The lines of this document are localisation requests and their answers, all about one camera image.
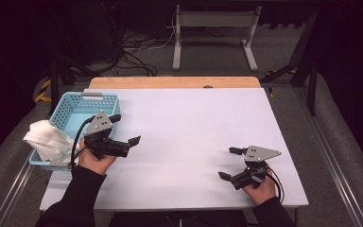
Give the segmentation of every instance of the black sleeve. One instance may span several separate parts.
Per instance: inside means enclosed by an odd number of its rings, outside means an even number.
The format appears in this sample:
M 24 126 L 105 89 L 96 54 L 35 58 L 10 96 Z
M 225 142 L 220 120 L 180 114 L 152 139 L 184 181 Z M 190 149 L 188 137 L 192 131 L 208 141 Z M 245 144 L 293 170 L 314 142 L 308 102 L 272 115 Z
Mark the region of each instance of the black sleeve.
M 274 197 L 254 207 L 252 212 L 261 227 L 295 227 L 296 224 L 279 203 L 279 198 Z
M 95 200 L 105 178 L 78 166 L 61 201 L 50 206 L 35 226 L 95 226 Z

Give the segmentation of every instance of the white board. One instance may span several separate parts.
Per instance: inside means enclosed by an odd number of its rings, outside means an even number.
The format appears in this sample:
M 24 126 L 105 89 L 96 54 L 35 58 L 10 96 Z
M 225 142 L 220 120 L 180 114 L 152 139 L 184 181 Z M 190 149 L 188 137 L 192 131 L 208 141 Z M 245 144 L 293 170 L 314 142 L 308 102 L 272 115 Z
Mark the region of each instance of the white board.
M 116 93 L 121 121 L 115 140 L 141 135 L 127 158 L 107 172 L 95 209 L 113 211 L 238 209 L 250 198 L 220 180 L 246 166 L 229 147 L 276 149 L 267 160 L 282 181 L 285 206 L 308 204 L 285 140 L 262 88 L 247 89 L 88 89 Z M 54 172 L 41 210 L 59 201 L 70 172 Z

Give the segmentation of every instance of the dark background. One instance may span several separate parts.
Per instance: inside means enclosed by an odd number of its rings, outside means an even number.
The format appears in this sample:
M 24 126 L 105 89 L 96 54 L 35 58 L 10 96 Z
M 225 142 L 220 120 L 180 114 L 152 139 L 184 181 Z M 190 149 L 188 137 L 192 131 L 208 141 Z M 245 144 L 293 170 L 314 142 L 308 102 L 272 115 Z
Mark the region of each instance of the dark background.
M 35 86 L 49 73 L 53 58 L 62 54 L 84 64 L 113 60 L 118 43 L 112 40 L 121 35 L 116 32 L 124 25 L 161 36 L 174 10 L 170 6 L 113 6 L 107 6 L 112 11 L 103 12 L 98 3 L 48 6 L 40 1 L 0 0 L 0 145 L 34 107 Z M 309 8 L 263 7 L 258 24 L 301 26 L 309 12 Z M 322 8 L 305 57 L 317 60 L 363 150 L 363 1 Z

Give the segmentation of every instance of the person's right hand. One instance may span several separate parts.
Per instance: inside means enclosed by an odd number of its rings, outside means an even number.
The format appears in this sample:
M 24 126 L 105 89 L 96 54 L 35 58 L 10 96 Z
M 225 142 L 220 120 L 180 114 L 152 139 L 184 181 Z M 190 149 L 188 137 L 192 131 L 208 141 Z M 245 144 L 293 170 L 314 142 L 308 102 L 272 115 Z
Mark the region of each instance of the person's right hand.
M 105 175 L 106 171 L 108 170 L 109 166 L 116 160 L 117 157 L 104 155 L 102 160 L 98 160 L 91 151 L 87 148 L 84 148 L 84 137 L 80 140 L 80 149 L 84 149 L 80 157 L 78 159 L 78 164 L 80 166 L 89 168 L 90 170 L 94 171 L 97 174 Z
M 276 196 L 275 182 L 269 176 L 257 188 L 248 185 L 243 187 L 243 190 L 252 198 L 255 205 L 259 205 Z

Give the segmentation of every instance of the blue plastic basket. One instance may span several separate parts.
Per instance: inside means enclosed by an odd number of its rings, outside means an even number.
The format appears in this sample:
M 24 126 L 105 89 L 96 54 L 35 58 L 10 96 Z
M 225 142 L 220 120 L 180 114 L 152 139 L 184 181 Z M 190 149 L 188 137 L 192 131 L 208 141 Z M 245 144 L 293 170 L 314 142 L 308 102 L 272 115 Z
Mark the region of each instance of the blue plastic basket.
M 117 95 L 69 92 L 61 97 L 50 120 L 56 124 L 58 129 L 75 139 L 81 124 L 100 111 L 104 111 L 107 116 L 120 114 Z M 115 126 L 116 124 L 113 124 L 110 137 L 113 137 Z M 32 150 L 28 161 L 32 165 L 40 166 L 46 170 L 69 170 L 67 163 L 42 161 L 36 149 Z

